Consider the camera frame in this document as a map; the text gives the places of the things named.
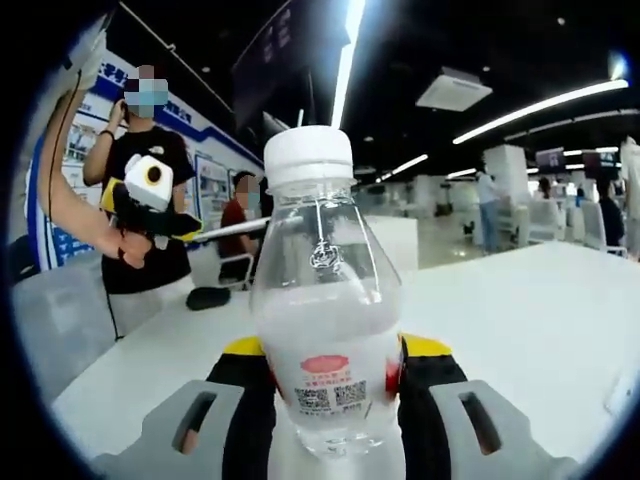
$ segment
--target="display board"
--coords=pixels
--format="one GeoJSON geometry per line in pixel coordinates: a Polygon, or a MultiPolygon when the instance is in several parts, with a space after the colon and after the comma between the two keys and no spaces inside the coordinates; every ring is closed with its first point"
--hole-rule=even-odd
{"type": "MultiPolygon", "coordinates": [[[[86,186],[82,166],[97,135],[107,125],[113,102],[128,73],[133,71],[135,68],[123,59],[106,53],[96,85],[85,97],[66,139],[63,174],[73,190],[96,207],[100,203],[102,186],[86,186]]],[[[187,182],[187,211],[203,220],[205,231],[218,228],[224,204],[229,200],[230,172],[246,170],[262,175],[262,161],[171,93],[169,102],[156,114],[155,121],[161,127],[179,133],[185,140],[187,155],[196,172],[196,177],[187,182]]],[[[124,127],[119,128],[116,138],[125,131],[124,127]]],[[[92,247],[49,222],[38,205],[37,168],[34,166],[40,157],[41,144],[38,142],[27,177],[25,214],[39,266],[47,270],[64,265],[69,258],[92,250],[92,247]]]]}

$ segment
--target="hand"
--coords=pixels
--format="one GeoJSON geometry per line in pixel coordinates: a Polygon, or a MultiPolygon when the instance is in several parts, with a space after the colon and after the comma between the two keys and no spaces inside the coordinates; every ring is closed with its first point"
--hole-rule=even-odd
{"type": "Polygon", "coordinates": [[[109,124],[118,126],[124,119],[124,98],[121,98],[111,107],[111,113],[109,113],[109,124]]]}
{"type": "Polygon", "coordinates": [[[96,247],[110,258],[122,260],[133,268],[144,267],[144,257],[151,250],[151,241],[143,235],[133,232],[121,232],[117,228],[109,227],[100,237],[96,247]]]}

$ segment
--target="poster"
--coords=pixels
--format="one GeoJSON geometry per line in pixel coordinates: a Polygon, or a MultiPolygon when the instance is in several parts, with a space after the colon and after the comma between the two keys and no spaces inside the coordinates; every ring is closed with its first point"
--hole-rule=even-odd
{"type": "Polygon", "coordinates": [[[187,157],[189,158],[189,163],[193,168],[193,171],[196,172],[196,176],[187,182],[187,187],[184,193],[184,208],[185,212],[191,214],[196,218],[200,218],[200,211],[198,208],[197,202],[197,193],[196,193],[196,181],[197,181],[197,170],[196,163],[193,157],[193,153],[191,152],[191,148],[187,146],[187,157]]]}
{"type": "Polygon", "coordinates": [[[229,198],[232,198],[236,193],[236,189],[233,187],[233,177],[235,177],[238,173],[240,172],[233,169],[229,170],[229,198]]]}
{"type": "Polygon", "coordinates": [[[228,172],[224,165],[203,152],[196,152],[200,219],[205,232],[220,228],[225,204],[229,201],[228,172]]]}

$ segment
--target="barcode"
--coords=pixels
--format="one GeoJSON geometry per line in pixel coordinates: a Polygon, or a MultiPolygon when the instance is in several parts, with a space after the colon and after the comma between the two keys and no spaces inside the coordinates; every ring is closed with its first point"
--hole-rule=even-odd
{"type": "Polygon", "coordinates": [[[331,408],[326,388],[321,390],[296,388],[295,390],[302,408],[331,408]]]}
{"type": "Polygon", "coordinates": [[[361,402],[367,398],[367,382],[363,380],[346,387],[335,387],[333,391],[336,394],[336,405],[339,407],[361,402]]]}

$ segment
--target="red logo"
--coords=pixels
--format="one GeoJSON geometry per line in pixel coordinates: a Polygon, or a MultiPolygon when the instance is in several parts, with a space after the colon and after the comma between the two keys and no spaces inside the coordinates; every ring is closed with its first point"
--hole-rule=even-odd
{"type": "Polygon", "coordinates": [[[321,355],[307,358],[300,364],[300,368],[309,373],[331,373],[342,370],[349,365],[349,359],[342,355],[321,355]]]}

